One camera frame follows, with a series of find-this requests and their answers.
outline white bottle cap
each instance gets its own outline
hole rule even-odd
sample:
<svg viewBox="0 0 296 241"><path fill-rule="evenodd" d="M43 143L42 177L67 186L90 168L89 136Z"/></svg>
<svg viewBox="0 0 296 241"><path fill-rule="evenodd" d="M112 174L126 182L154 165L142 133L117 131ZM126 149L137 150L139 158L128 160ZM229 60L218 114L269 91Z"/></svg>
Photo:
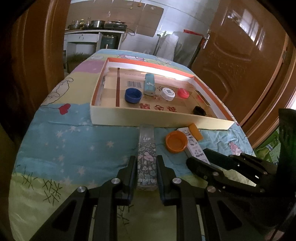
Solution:
<svg viewBox="0 0 296 241"><path fill-rule="evenodd" d="M169 88L163 88L161 93L160 93L161 97L163 97L165 100L173 100L175 97L175 92L173 92L171 89Z"/></svg>

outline bed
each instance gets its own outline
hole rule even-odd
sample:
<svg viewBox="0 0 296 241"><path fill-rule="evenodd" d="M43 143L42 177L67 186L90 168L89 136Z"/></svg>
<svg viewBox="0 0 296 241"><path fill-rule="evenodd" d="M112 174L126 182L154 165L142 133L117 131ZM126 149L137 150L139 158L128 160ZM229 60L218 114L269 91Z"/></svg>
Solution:
<svg viewBox="0 0 296 241"><path fill-rule="evenodd" d="M100 186L137 155L138 127L95 126L90 99L108 57L127 58L169 66L193 74L180 64L137 52L99 50L76 67L47 96L22 141L9 191L9 218L15 240L29 240L44 221L78 187ZM167 167L192 185L205 187L186 167L184 152L171 154L164 146L172 128L155 128L157 155ZM247 137L235 122L227 131L201 130L202 149L224 155L254 155ZM225 175L250 181L236 171ZM158 191L136 191L130 208L118 209L118 240L175 240L176 212L161 204Z"/></svg>

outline stove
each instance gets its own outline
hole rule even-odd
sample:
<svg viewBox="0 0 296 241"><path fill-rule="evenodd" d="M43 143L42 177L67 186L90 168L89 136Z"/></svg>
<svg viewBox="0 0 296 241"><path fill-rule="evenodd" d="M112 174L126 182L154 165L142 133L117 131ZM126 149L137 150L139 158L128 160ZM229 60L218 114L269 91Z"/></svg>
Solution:
<svg viewBox="0 0 296 241"><path fill-rule="evenodd" d="M105 23L104 29L126 31L127 25L125 22L121 21L111 21L110 23Z"/></svg>

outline red bottle cap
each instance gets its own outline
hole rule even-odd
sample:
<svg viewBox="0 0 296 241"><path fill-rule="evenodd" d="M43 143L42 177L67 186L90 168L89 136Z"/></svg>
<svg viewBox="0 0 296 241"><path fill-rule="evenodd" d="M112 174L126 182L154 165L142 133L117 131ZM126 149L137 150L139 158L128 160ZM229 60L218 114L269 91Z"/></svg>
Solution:
<svg viewBox="0 0 296 241"><path fill-rule="evenodd" d="M178 89L177 94L182 99L187 99L189 97L189 92L183 88Z"/></svg>

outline cooking pot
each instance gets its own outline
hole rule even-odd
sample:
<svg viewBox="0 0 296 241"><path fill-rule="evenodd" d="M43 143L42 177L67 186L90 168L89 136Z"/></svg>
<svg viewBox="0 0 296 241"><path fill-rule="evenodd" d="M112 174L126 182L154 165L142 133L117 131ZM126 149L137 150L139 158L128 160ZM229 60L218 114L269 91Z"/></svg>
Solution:
<svg viewBox="0 0 296 241"><path fill-rule="evenodd" d="M91 21L91 28L98 28L103 29L104 28L105 21L103 20L92 20Z"/></svg>
<svg viewBox="0 0 296 241"><path fill-rule="evenodd" d="M76 30L76 29L80 29L82 27L83 27L83 24L70 24L68 26L68 29L70 29L70 30Z"/></svg>
<svg viewBox="0 0 296 241"><path fill-rule="evenodd" d="M91 23L85 23L83 25L83 29L90 29L91 28Z"/></svg>

